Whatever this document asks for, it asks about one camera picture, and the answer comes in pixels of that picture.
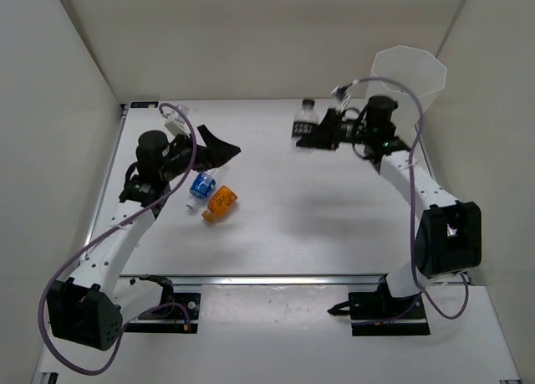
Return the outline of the black-label clear bottle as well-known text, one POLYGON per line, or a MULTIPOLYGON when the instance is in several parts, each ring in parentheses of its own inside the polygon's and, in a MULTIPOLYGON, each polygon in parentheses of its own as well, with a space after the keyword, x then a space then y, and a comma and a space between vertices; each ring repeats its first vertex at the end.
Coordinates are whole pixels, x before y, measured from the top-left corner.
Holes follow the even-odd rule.
POLYGON ((300 110, 293 117, 291 140, 295 151, 312 152, 311 149, 297 146, 297 143, 318 124, 319 116, 315 110, 315 100, 303 99, 300 110))

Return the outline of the blue-label clear bottle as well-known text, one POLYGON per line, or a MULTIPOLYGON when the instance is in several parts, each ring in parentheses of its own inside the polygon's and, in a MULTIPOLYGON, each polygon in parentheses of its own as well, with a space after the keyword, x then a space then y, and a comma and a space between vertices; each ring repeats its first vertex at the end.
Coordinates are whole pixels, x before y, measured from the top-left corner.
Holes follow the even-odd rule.
POLYGON ((211 169, 205 172, 199 172, 189 189, 189 197, 186 202, 186 208, 194 212, 201 205, 207 203, 214 188, 217 185, 217 170, 211 169))

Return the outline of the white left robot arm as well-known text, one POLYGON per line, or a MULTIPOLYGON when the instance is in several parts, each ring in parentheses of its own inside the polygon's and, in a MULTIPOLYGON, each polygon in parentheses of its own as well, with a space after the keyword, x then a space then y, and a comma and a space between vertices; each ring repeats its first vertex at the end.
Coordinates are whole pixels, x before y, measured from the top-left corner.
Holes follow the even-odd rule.
POLYGON ((170 141, 162 131, 147 131, 138 139, 136 160, 125 174, 116 209, 127 222, 97 244, 66 280, 56 279, 47 292, 50 326, 55 337, 101 351, 108 350, 121 327, 150 310, 166 317, 175 308, 171 282, 163 276, 142 275, 118 287, 121 272, 144 233, 166 204, 170 183, 189 168, 205 172, 227 164, 240 148, 216 138, 204 125, 203 140, 187 134, 170 141))

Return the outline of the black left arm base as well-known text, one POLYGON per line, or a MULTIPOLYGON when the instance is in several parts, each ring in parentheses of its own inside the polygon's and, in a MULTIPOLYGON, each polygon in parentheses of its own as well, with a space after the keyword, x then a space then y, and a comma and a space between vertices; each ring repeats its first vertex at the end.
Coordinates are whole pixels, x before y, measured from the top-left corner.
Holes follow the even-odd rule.
POLYGON ((182 289, 167 277, 158 275, 141 275, 130 279, 129 286, 138 284, 155 284, 158 292, 157 310, 150 305, 130 322, 125 320, 125 331, 147 334, 196 334, 199 327, 201 311, 201 290, 182 289))

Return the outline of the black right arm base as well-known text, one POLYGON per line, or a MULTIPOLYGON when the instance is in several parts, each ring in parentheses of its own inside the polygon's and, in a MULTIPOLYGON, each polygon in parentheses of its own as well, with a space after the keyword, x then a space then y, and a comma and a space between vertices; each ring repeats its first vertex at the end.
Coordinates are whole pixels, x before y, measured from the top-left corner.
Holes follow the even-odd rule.
POLYGON ((394 298, 381 277, 375 291, 353 291, 331 307, 332 316, 349 316, 352 336, 427 336, 431 330, 421 294, 394 298))

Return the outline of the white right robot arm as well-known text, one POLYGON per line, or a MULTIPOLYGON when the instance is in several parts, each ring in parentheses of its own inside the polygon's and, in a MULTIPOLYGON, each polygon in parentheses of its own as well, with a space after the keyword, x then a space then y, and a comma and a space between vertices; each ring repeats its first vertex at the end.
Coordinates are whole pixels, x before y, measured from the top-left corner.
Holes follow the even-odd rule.
POLYGON ((368 161, 409 203, 415 219, 410 260, 387 274, 376 309, 393 317, 406 300, 439 276, 461 272, 482 261, 482 213, 474 202, 461 202, 410 159, 410 148, 397 136, 392 115, 398 104, 390 97, 368 99, 359 116, 348 119, 330 108, 322 120, 304 115, 293 122, 297 148, 335 151, 339 145, 362 145, 368 161))

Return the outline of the white translucent bin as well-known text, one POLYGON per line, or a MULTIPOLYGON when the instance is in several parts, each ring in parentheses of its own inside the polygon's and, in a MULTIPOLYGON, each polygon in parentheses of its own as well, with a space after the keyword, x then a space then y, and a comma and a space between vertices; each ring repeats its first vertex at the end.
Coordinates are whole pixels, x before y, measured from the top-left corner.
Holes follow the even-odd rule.
POLYGON ((398 45, 375 55, 370 75, 395 80, 405 87, 401 89, 390 83, 370 81, 365 97, 385 95, 395 100, 398 108, 393 113, 392 121, 399 130, 411 129, 420 114, 406 91, 411 90, 422 110, 426 111, 444 89, 446 74, 447 67, 432 53, 398 45))

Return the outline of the orange sea-buckthorn juice bottle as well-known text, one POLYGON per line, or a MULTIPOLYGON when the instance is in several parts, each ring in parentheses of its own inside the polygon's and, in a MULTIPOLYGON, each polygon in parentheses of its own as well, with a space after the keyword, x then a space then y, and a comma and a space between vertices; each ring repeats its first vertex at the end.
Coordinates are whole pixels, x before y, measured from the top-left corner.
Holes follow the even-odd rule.
POLYGON ((208 223, 218 223, 230 212, 238 199, 237 194, 226 185, 222 185, 209 199, 203 219, 208 223))

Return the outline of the dark label sticker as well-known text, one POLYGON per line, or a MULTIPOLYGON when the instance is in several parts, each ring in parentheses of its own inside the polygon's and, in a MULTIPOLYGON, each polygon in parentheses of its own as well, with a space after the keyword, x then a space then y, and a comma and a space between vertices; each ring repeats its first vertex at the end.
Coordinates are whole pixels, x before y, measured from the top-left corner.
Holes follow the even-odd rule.
POLYGON ((154 109, 159 106, 158 101, 132 101, 130 109, 154 109))

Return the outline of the aluminium table edge rail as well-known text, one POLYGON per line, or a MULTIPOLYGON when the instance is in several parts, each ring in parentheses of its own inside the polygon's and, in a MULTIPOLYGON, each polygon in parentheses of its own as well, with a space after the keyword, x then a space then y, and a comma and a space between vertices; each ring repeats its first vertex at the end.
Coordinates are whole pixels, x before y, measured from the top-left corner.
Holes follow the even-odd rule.
POLYGON ((179 286, 303 286, 303 285, 371 285, 376 286, 380 275, 373 274, 167 274, 179 286))

